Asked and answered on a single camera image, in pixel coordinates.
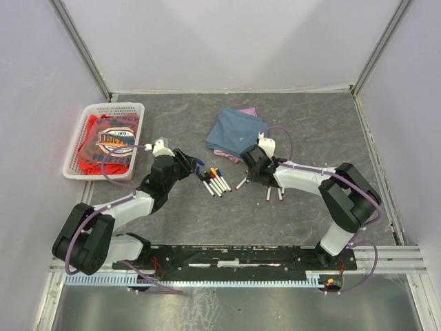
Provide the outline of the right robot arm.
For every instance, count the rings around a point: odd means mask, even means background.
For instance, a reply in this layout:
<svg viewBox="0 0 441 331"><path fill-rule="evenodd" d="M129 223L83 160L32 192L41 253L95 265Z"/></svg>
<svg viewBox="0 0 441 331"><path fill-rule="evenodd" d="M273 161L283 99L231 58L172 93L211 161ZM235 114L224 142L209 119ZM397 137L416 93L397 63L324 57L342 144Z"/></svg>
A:
<svg viewBox="0 0 441 331"><path fill-rule="evenodd" d="M382 200L371 184L350 163L337 168L299 165L269 157L253 145L240 155L248 167L247 179L279 190L295 189L322 197L333 220L318 243L315 260L322 269L340 262L340 253L359 230L382 218Z"/></svg>

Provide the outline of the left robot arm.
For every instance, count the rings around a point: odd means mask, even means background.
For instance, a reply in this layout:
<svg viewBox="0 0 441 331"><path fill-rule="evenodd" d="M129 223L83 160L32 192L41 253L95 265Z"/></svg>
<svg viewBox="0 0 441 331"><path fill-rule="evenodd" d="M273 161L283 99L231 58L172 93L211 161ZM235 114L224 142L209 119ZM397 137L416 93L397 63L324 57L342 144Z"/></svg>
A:
<svg viewBox="0 0 441 331"><path fill-rule="evenodd" d="M52 255L64 262L68 275L92 275L106 263L128 260L135 268L151 264L148 241L135 234L115 236L123 225L157 212L177 181L194 173L198 159L174 149L154 158L150 173L119 200L101 205L78 203L71 210L52 246Z"/></svg>

